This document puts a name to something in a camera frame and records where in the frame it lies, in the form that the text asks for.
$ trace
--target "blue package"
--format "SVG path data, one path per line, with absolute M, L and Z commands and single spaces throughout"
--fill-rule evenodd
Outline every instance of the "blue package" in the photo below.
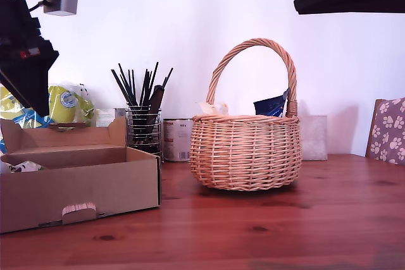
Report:
M 284 104 L 287 100 L 288 93 L 289 89 L 287 89 L 281 96 L 254 102 L 253 104 L 256 109 L 256 115 L 281 117 L 283 115 Z

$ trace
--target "white box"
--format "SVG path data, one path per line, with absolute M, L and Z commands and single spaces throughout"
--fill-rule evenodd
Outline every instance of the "white box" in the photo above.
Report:
M 96 126 L 109 126 L 115 118 L 126 117 L 127 113 L 123 107 L 114 107 L 112 109 L 96 110 Z

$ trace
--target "black equipment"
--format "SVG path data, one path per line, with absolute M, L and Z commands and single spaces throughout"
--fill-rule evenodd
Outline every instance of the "black equipment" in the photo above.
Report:
M 31 9 L 25 0 L 0 0 L 0 82 L 24 107 L 46 116 L 48 70 L 59 52 L 41 37 L 38 18 L 31 17 L 39 6 L 45 13 L 74 15 L 77 0 L 43 0 Z

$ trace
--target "open cardboard box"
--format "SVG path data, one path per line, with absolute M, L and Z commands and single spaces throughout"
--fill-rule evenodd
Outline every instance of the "open cardboard box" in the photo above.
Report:
M 125 147 L 125 118 L 109 127 L 22 129 L 1 120 L 14 166 L 33 161 L 46 169 L 0 175 L 0 233 L 54 226 L 157 207 L 161 203 L 159 158 Z M 90 204 L 65 214 L 71 205 Z

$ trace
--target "plastic bag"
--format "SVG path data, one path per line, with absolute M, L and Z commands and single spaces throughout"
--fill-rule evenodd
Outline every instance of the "plastic bag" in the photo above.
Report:
M 50 123 L 86 123 L 91 126 L 94 105 L 84 85 L 50 85 L 48 92 L 49 116 L 41 117 L 33 109 L 23 107 L 5 87 L 0 87 L 0 118 L 13 120 L 22 128 L 46 128 Z M 0 139 L 0 150 L 5 153 L 3 139 Z

